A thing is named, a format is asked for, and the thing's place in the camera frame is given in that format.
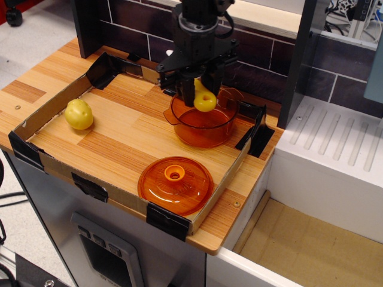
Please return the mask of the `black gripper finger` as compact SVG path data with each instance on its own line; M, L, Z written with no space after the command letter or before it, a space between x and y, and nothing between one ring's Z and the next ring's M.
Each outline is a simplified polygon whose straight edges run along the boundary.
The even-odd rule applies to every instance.
M217 96L220 92L225 64L222 61L206 64L205 72L203 73L203 86Z
M179 93L186 106L194 107L195 86L194 79L183 79L178 84Z

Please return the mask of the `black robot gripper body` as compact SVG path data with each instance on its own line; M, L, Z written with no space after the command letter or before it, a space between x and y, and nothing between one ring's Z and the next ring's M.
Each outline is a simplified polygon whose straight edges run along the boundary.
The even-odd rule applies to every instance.
M206 64L222 61L225 66L236 58L238 42L231 38L234 28L233 19L225 14L231 30L217 34L218 18L207 25L193 22L182 14L172 15L172 33L174 49L171 55L156 66L161 89L178 86L183 79L201 78Z

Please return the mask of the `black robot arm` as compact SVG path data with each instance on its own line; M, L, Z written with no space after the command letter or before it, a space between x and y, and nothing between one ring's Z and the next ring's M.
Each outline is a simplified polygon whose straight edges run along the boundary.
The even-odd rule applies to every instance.
M195 99L194 81L218 95L224 69L236 61L239 45L232 38L234 21L227 12L233 1L181 1L172 10L173 52L159 63L161 89L175 87L185 105Z

